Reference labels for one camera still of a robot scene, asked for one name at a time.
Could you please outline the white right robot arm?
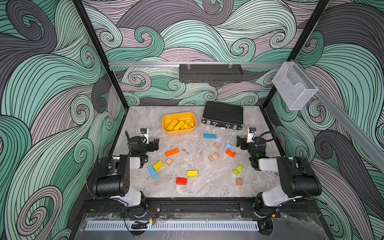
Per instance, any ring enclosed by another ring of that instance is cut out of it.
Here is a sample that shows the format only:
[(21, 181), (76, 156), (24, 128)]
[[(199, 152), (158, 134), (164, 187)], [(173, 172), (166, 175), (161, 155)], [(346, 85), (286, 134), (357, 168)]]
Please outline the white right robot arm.
[(302, 157), (267, 156), (267, 143), (277, 139), (275, 132), (268, 131), (259, 136), (251, 133), (251, 136), (251, 140), (237, 136), (236, 146), (249, 153), (254, 170), (278, 173), (280, 180), (276, 187), (260, 192), (255, 197), (253, 208), (258, 218), (274, 215), (285, 203), (322, 194), (320, 180), (308, 160)]

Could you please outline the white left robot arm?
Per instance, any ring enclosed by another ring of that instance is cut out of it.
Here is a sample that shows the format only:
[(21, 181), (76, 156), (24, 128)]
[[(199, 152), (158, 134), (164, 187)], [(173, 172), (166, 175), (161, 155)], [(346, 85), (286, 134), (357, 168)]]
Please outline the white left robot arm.
[(138, 136), (127, 137), (129, 153), (107, 156), (99, 160), (96, 176), (91, 185), (91, 193), (102, 199), (116, 200), (135, 215), (147, 211), (144, 194), (131, 187), (131, 171), (144, 167), (148, 162), (147, 152), (159, 150), (159, 139), (149, 141), (148, 129), (141, 128)]

